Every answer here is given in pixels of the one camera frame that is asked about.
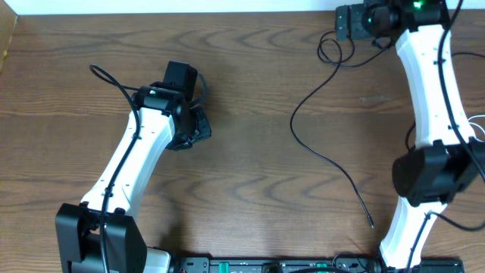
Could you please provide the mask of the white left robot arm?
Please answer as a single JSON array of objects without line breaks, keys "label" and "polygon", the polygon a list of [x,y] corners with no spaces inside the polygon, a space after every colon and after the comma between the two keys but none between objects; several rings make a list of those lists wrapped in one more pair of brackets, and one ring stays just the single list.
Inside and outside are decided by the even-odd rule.
[{"label": "white left robot arm", "polygon": [[152,172],[165,150],[190,149],[211,136],[196,98],[204,78],[187,63],[170,61],[162,81],[128,93],[99,66],[89,69],[116,86],[131,111],[127,128],[106,169],[80,203],[61,205],[55,229],[64,272],[179,272],[167,251],[146,245],[136,218]]}]

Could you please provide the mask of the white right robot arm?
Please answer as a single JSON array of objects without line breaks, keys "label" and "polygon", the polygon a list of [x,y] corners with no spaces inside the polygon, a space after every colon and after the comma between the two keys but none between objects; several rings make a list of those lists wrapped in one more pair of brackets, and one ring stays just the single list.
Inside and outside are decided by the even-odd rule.
[{"label": "white right robot arm", "polygon": [[390,41],[405,69],[415,115],[415,144],[393,163],[399,198],[370,272],[463,271],[459,261],[421,257],[433,223],[484,173],[484,144],[468,122],[452,64],[455,19],[444,1],[365,1],[336,9],[338,39]]}]

